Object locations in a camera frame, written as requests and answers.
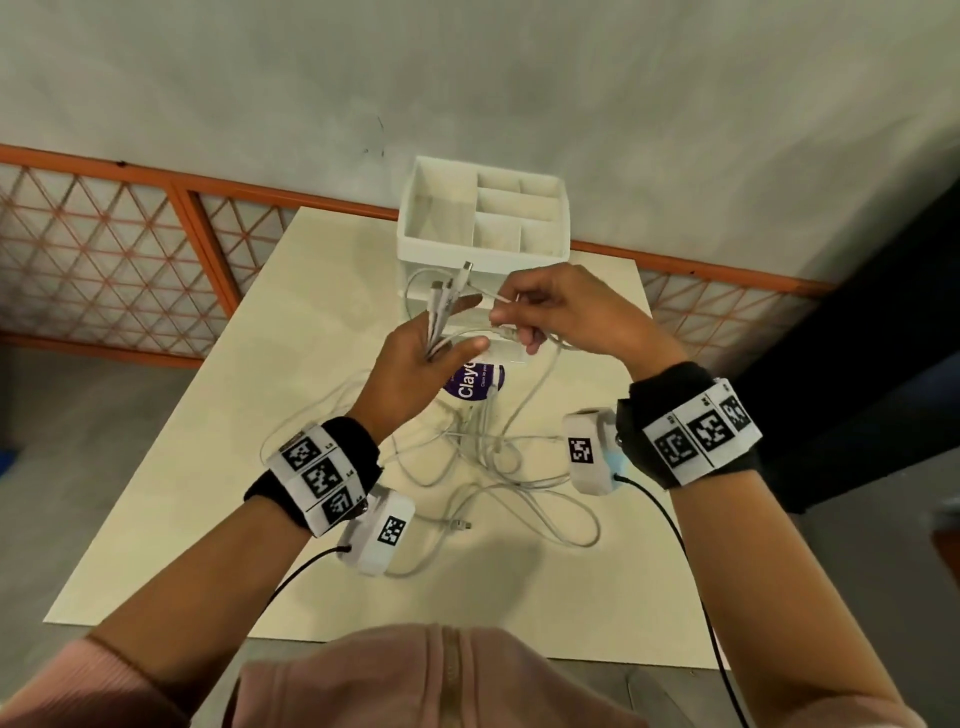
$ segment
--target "black wire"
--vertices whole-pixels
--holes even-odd
[[[301,571],[303,571],[304,569],[306,569],[308,566],[310,566],[311,564],[313,564],[315,561],[319,561],[320,559],[324,558],[325,556],[329,556],[331,553],[337,553],[338,551],[339,551],[340,553],[347,553],[348,551],[350,551],[350,546],[334,546],[333,548],[328,548],[326,551],[321,551],[321,552],[318,553],[316,556],[311,556],[309,559],[307,559],[307,560],[304,561],[302,564],[300,564],[300,566],[297,568],[297,570],[294,571],[292,574],[290,574],[290,575],[289,575],[287,578],[285,578],[282,582],[280,582],[280,586],[278,586],[278,587],[276,588],[276,590],[274,591],[274,593],[270,595],[270,598],[267,599],[266,605],[263,607],[264,611],[266,611],[266,610],[267,610],[267,607],[270,606],[270,602],[272,602],[274,599],[276,599],[276,596],[277,596],[280,592],[283,591],[284,587],[286,587],[287,584],[289,584],[291,581],[293,581],[294,579],[296,579],[296,578],[300,575],[300,572],[301,572]]]
[[[666,512],[666,508],[660,504],[660,501],[657,500],[650,491],[648,491],[639,483],[634,482],[629,477],[615,474],[613,479],[619,480],[621,483],[630,483],[635,488],[638,488],[653,502],[654,505],[657,506],[657,510],[660,511],[660,513],[666,519],[666,522],[670,524],[670,528],[673,530],[673,535],[677,537],[677,542],[680,544],[680,548],[684,551],[684,557],[686,557],[686,562],[689,564],[690,559],[688,556],[686,556],[686,544],[684,543],[684,537],[680,535],[680,529],[677,528],[675,523],[673,523],[673,519],[670,518],[670,514]],[[710,615],[707,614],[707,605],[704,604],[703,599],[700,600],[700,608],[704,610],[704,619],[707,621],[707,632],[710,635],[710,644],[713,646],[713,654],[717,659],[717,666],[720,667],[720,677],[723,678],[723,684],[727,688],[727,695],[730,696],[730,702],[733,704],[733,709],[736,711],[736,716],[740,719],[740,725],[742,725],[743,728],[750,728],[750,723],[747,722],[747,717],[743,715],[743,709],[740,708],[740,702],[736,699],[736,693],[733,692],[733,685],[730,684],[730,677],[727,675],[727,670],[723,667],[723,658],[720,656],[720,646],[717,644],[717,638],[713,634],[713,624],[710,622]]]

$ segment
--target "purple sticker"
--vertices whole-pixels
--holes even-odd
[[[496,388],[503,389],[505,370],[499,364],[469,364],[457,370],[444,389],[450,395],[466,401],[480,401],[487,398],[487,393],[497,379]]]

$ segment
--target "white table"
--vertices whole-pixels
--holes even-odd
[[[298,213],[47,621],[100,621],[240,503],[262,472],[260,446],[280,422],[371,366],[399,321],[395,230],[382,220],[306,208]],[[647,308],[632,261],[582,253],[570,259]],[[501,412],[511,411],[548,358],[538,355],[507,372]],[[617,362],[564,352],[513,433],[557,433],[565,412],[613,405],[628,385]],[[429,431],[413,423],[402,434],[413,442]],[[561,447],[531,447],[527,473],[562,470]],[[427,474],[449,452],[438,441],[404,462]],[[396,464],[382,482],[412,496],[420,512],[437,513],[456,485],[475,477],[466,464],[458,468],[431,490],[406,481]],[[562,488],[578,495],[569,485]],[[627,487],[608,497],[578,497],[603,523],[594,548],[549,544],[500,504],[480,497],[469,514],[472,530],[447,539],[421,574],[369,578],[336,558],[323,559],[287,588],[252,635],[328,641],[390,622],[487,624],[510,630],[549,657],[715,667],[689,569],[653,505]],[[662,500],[669,509],[669,500]],[[544,505],[570,535],[589,535],[589,520],[558,498]],[[414,563],[436,536],[422,522],[409,528],[395,559],[399,569]],[[311,544],[301,558],[333,545],[339,531]]]

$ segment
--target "person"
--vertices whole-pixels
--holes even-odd
[[[552,332],[613,356],[634,382],[683,365],[681,344],[584,268],[509,275],[494,325],[531,354]],[[461,308],[477,298],[461,300]],[[426,321],[386,339],[348,417],[374,443],[416,417],[489,345],[468,339],[432,361]],[[756,470],[670,490],[690,567],[760,728],[923,721]],[[310,538],[287,512],[250,497],[136,594],[68,645],[3,712],[0,726],[185,725]],[[642,726],[580,688],[505,632],[395,625],[320,646],[305,660],[243,668],[230,726]]]

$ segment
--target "white wrist device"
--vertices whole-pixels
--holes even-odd
[[[305,427],[267,458],[267,467],[322,536],[364,499],[356,468],[323,425]]]
[[[338,554],[340,560],[367,576],[379,576],[390,566],[396,547],[413,519],[414,501],[379,483],[367,495],[367,512],[347,524],[340,546],[350,551]]]
[[[564,415],[564,437],[570,463],[570,482],[587,496],[605,496],[620,483],[613,480],[627,465],[616,442],[616,415],[608,407],[581,409]]]
[[[723,468],[761,437],[726,379],[654,420],[643,434],[681,485]]]

